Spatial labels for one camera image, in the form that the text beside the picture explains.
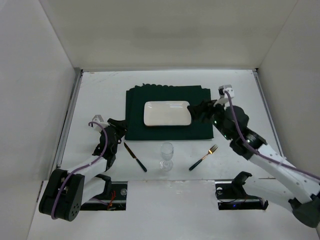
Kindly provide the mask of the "dark green cloth placemat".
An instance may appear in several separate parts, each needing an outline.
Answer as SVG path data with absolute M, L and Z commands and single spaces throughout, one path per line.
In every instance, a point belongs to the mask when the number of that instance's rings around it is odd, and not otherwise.
M 144 106 L 149 101 L 187 101 L 199 105 L 211 99 L 211 90 L 200 85 L 172 86 L 143 84 L 126 91 L 125 120 L 127 141 L 210 140 L 214 137 L 211 123 L 192 122 L 189 126 L 152 126 L 144 124 Z

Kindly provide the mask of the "gold fork dark green handle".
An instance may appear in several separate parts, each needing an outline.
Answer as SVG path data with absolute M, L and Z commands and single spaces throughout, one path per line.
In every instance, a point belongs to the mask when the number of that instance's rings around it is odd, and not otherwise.
M 208 155 L 212 155 L 216 150 L 218 149 L 218 145 L 213 145 L 208 151 L 207 153 L 201 158 L 199 159 L 197 162 L 195 162 L 188 170 L 192 171 L 194 170 Z

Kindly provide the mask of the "white rectangular plate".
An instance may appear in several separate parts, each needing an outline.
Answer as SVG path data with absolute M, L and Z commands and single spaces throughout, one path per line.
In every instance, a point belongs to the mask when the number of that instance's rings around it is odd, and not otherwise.
M 148 101 L 144 104 L 143 123 L 147 127 L 189 126 L 192 117 L 188 101 Z

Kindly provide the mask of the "gold knife dark green handle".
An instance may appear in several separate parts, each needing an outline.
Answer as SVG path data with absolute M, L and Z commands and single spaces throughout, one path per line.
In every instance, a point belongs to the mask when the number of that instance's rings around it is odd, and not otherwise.
M 130 156 L 136 160 L 136 162 L 139 164 L 139 166 L 142 168 L 142 170 L 146 173 L 148 170 L 147 168 L 143 165 L 143 163 L 136 157 L 136 155 L 133 153 L 133 151 L 130 149 L 130 147 L 127 145 L 126 142 L 123 143 L 124 147 L 126 148 L 126 150 L 128 151 L 128 153 L 130 154 Z

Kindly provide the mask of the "clear wine glass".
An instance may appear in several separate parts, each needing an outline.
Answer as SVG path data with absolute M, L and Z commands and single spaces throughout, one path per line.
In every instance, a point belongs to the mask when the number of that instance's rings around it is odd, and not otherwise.
M 173 168 L 173 154 L 174 154 L 174 147 L 171 143 L 165 142 L 162 144 L 160 148 L 160 153 L 162 160 L 159 163 L 160 169 L 169 172 Z

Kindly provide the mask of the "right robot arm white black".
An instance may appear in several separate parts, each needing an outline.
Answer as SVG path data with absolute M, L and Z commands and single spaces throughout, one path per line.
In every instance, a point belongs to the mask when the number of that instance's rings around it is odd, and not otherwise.
M 293 196 L 287 201 L 293 215 L 304 225 L 316 228 L 320 223 L 320 182 L 284 163 L 268 144 L 248 128 L 249 117 L 242 108 L 228 107 L 215 100 L 188 106 L 192 120 L 210 122 L 230 141 L 238 155 L 264 169 L 283 184 Z

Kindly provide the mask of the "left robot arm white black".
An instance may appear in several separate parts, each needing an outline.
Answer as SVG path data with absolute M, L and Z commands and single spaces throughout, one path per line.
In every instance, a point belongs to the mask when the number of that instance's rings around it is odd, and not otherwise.
M 100 132 L 92 156 L 64 170 L 55 169 L 49 177 L 38 205 L 40 213 L 52 219 L 73 221 L 80 211 L 123 211 L 127 202 L 127 182 L 112 181 L 106 174 L 116 160 L 118 145 L 127 131 L 125 120 L 96 116 L 89 126 Z

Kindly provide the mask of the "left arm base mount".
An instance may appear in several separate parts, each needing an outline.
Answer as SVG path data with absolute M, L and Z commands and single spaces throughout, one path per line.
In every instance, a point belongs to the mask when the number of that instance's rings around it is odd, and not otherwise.
M 113 182 L 108 195 L 95 196 L 84 203 L 81 211 L 125 211 L 127 206 L 128 183 Z

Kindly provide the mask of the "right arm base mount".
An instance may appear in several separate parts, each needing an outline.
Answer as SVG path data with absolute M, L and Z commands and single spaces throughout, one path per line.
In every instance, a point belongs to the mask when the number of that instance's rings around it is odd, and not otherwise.
M 243 186 L 247 179 L 251 177 L 251 173 L 242 171 L 234 179 L 218 180 L 215 182 L 214 195 L 217 199 L 217 206 L 220 211 L 265 211 L 268 208 L 268 200 L 263 200 L 258 196 L 249 195 L 244 190 Z

